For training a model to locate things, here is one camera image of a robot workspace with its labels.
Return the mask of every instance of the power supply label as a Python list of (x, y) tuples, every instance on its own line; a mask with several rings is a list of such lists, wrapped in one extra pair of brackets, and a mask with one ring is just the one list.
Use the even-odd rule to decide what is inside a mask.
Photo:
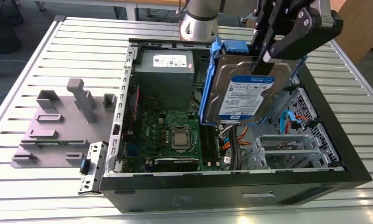
[(186, 56), (185, 55), (154, 55), (153, 67), (186, 68)]
[(228, 85), (218, 115), (222, 119), (250, 118), (264, 101), (261, 93), (272, 87), (274, 77), (233, 76)]

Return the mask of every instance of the motherboard chip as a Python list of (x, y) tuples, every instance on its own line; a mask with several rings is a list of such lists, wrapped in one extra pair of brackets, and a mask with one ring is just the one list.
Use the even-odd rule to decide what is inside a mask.
[(188, 146), (188, 134), (174, 133), (173, 141), (174, 141), (174, 146)]

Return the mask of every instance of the motherboard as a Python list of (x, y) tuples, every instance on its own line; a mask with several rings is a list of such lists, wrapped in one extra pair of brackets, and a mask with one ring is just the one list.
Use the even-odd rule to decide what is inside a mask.
[(125, 143), (132, 173), (224, 168), (214, 127), (198, 124), (196, 112), (144, 112), (138, 139)]

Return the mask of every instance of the aluminum table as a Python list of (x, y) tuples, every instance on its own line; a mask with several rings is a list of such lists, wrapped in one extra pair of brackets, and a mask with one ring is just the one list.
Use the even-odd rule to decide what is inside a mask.
[[(54, 21), (0, 107), (0, 221), (57, 223), (322, 224), (373, 223), (373, 181), (298, 206), (121, 214), (102, 196), (77, 196), (77, 168), (13, 169), (12, 155), (34, 115), (40, 90), (70, 95), (84, 79), (93, 95), (116, 93), (129, 38), (178, 39), (177, 24), (68, 17)], [(220, 27), (222, 39), (249, 41), (252, 29)], [(316, 78), (373, 178), (373, 90), (334, 42), (309, 54)]]

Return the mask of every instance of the hard drive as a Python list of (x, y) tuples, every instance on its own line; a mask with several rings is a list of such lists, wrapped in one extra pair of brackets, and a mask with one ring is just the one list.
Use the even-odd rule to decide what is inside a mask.
[(220, 55), (212, 82), (205, 83), (201, 123), (256, 124), (290, 79), (288, 63), (274, 65), (269, 75), (252, 75), (252, 56)]

